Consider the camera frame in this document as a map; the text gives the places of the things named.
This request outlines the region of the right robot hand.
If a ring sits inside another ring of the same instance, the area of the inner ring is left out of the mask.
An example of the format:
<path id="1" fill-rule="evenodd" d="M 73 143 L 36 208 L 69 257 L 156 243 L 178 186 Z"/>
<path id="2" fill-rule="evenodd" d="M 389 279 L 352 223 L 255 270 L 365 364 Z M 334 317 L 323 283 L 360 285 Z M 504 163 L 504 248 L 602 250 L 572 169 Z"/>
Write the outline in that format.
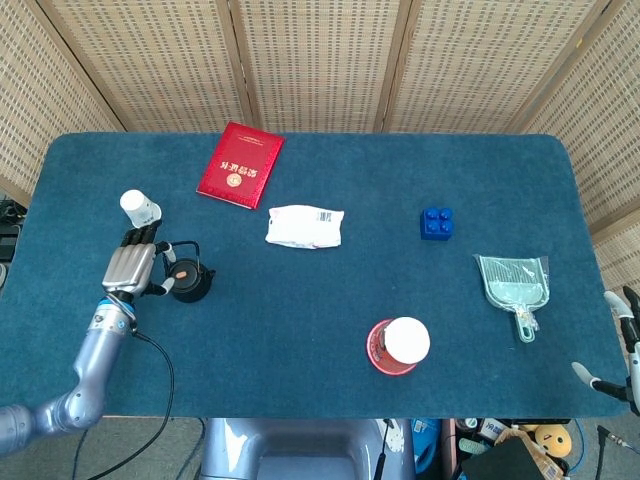
<path id="1" fill-rule="evenodd" d="M 592 390 L 628 403 L 630 410 L 639 415 L 639 295 L 629 286 L 623 287 L 628 303 L 616 293 L 606 291 L 604 298 L 620 322 L 625 349 L 628 354 L 629 376 L 624 385 L 613 384 L 592 375 L 579 362 L 571 364 L 578 378 Z"/>

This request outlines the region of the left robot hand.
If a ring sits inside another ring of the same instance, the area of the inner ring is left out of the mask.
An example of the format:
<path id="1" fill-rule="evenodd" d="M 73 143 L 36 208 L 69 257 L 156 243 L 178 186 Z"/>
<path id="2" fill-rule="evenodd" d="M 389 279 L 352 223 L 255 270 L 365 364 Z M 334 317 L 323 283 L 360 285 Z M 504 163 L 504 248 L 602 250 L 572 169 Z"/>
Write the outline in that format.
<path id="1" fill-rule="evenodd" d="M 164 296 L 171 291 L 175 284 L 172 277 L 167 277 L 162 284 L 153 284 L 150 280 L 157 254 L 167 252 L 170 247 L 167 242 L 155 243 L 161 225 L 162 221 L 156 220 L 149 225 L 129 229 L 124 234 L 102 280 L 107 294 L 132 304 L 141 296 Z"/>

